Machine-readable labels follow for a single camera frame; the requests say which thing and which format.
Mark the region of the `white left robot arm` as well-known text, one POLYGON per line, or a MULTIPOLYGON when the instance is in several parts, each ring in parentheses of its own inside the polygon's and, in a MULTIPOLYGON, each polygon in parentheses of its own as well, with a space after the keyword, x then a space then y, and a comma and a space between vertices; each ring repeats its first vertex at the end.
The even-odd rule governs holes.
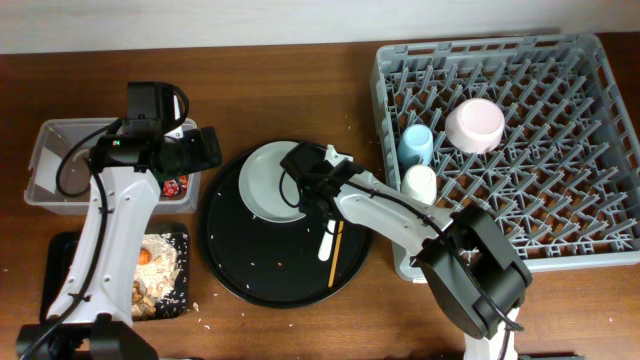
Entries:
POLYGON ((223 162, 211 127, 177 131, 190 103, 176 85, 131 82, 127 114, 91 133, 89 205, 59 294, 39 324, 21 327, 21 359, 155 359, 132 328, 135 268, 163 184, 223 162))

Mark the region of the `orange carrot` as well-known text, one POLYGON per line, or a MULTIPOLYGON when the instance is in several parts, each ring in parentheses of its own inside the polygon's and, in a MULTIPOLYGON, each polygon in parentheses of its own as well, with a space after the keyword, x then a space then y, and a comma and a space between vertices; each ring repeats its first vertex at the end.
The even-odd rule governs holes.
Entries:
POLYGON ((146 265, 152 260, 152 254, 149 250, 141 248, 138 256, 138 264, 146 265))

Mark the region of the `brown food scrap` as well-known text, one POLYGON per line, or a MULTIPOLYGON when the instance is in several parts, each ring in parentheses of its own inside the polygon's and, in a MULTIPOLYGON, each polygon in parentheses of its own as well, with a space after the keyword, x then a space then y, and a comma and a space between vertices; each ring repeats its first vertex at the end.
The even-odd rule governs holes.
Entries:
POLYGON ((134 305, 141 305, 144 303, 144 292, 140 288, 140 284, 135 281, 132 289, 132 303, 134 305))

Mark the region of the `blue plastic cup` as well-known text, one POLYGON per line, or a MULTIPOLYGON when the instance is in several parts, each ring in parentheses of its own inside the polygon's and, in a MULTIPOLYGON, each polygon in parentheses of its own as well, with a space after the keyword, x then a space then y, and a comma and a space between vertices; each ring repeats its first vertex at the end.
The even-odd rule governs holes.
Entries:
POLYGON ((400 138, 398 161, 405 169, 418 164, 429 165, 433 156, 433 145, 433 133, 426 125, 411 125, 400 138))

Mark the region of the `white plastic fork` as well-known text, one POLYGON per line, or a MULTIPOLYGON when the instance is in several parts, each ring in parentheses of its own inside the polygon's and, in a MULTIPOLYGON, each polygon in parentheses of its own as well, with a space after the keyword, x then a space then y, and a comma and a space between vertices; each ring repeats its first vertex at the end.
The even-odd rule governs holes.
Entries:
POLYGON ((335 228, 336 222, 334 220, 329 220, 327 223, 327 227, 324 230, 318 250, 318 259, 322 262, 326 262, 331 255, 335 228))

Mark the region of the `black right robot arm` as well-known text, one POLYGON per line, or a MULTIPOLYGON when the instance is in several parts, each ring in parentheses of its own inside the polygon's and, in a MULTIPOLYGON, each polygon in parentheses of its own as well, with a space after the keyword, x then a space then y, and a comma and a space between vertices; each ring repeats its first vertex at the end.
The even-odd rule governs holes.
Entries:
POLYGON ((466 336, 467 359, 515 359, 516 322, 532 274, 490 214, 424 204, 380 182, 332 146, 297 144, 280 162, 306 215, 369 228, 403 247, 447 318, 466 336))

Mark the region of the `red snack wrapper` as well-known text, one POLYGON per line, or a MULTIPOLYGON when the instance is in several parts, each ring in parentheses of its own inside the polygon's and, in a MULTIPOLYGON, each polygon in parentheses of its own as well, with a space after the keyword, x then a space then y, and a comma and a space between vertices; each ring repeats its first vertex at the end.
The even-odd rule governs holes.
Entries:
POLYGON ((166 180, 162 186, 162 196, 166 198, 173 198, 183 195, 188 190, 188 187, 189 180, 186 175, 166 180))

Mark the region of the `pink bowl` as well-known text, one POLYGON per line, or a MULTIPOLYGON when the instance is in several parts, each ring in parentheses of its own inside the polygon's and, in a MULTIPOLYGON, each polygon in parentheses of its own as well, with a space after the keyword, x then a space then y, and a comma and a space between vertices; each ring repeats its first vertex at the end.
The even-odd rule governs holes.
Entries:
POLYGON ((457 106, 446 118, 449 142, 464 153, 485 154, 501 142, 505 116, 494 102, 472 98, 457 106))

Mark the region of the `cream plastic cup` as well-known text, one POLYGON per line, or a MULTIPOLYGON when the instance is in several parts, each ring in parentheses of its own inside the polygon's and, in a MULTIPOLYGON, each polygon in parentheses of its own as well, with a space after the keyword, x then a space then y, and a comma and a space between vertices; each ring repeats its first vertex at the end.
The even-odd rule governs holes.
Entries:
POLYGON ((401 192, 412 199, 433 205, 437 197, 435 172, 427 165, 411 166, 402 179, 401 192))

